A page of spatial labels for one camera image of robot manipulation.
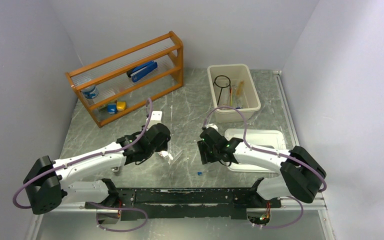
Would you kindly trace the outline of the clear plastic bag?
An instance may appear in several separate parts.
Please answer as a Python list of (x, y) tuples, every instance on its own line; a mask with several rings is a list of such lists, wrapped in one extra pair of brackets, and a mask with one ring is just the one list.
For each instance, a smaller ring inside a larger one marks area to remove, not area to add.
[(158, 152), (158, 155), (167, 161), (169, 165), (173, 165), (183, 154), (182, 150), (163, 150)]

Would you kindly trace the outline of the colourful plastic spoons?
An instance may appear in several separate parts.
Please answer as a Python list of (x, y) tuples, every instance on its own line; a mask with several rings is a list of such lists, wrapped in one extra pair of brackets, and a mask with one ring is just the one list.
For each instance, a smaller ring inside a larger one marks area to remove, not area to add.
[(229, 88), (229, 106), (233, 108), (238, 107), (236, 90), (232, 86)]

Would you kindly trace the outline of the white bin lid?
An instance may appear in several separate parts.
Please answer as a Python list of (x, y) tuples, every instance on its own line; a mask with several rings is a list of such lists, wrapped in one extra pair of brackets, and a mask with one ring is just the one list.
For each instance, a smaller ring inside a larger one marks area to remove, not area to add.
[[(227, 140), (231, 138), (243, 138), (243, 130), (238, 128), (229, 128), (224, 136)], [(246, 133), (247, 142), (250, 145), (267, 147), (275, 150), (286, 150), (286, 142), (282, 132), (278, 130), (249, 129)], [(252, 173), (273, 173), (274, 171), (250, 164), (232, 163), (228, 167), (233, 172), (252, 172)]]

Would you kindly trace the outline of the tan test tube brush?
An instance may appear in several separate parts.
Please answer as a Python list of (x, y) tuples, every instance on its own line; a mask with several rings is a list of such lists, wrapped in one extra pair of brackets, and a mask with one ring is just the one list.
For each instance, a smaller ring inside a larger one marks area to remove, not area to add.
[(245, 82), (243, 80), (237, 84), (235, 89), (235, 96), (237, 99), (241, 99), (242, 96), (244, 95), (244, 85), (245, 85)]

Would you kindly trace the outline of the black metal ring tripod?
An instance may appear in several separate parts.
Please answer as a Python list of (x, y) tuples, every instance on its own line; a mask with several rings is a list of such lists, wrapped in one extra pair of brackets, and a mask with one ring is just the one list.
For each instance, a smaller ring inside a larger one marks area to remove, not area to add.
[(219, 105), (223, 96), (227, 94), (228, 100), (230, 99), (232, 92), (232, 81), (226, 75), (217, 75), (212, 85), (219, 89), (218, 97), (216, 103)]

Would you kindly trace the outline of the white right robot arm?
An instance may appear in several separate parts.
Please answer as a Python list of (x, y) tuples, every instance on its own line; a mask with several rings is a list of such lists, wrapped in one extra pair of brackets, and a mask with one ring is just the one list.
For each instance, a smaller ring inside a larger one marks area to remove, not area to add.
[(213, 127), (202, 130), (197, 143), (202, 164), (252, 165), (278, 174), (255, 181), (249, 197), (255, 207), (278, 197), (293, 197), (311, 204), (317, 193), (327, 188), (326, 171), (301, 146), (291, 150), (255, 147), (242, 138), (227, 139)]

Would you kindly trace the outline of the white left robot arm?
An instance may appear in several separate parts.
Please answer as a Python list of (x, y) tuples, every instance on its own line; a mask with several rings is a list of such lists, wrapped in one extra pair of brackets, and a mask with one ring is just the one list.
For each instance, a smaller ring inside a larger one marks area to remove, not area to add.
[(89, 153), (57, 160), (47, 155), (40, 157), (23, 180), (29, 200), (27, 208), (35, 215), (48, 213), (60, 204), (75, 202), (101, 203), (112, 208), (118, 203), (119, 194), (110, 180), (81, 180), (104, 169), (140, 165), (154, 153), (166, 151), (170, 139), (169, 128), (157, 123), (145, 132), (124, 135)]

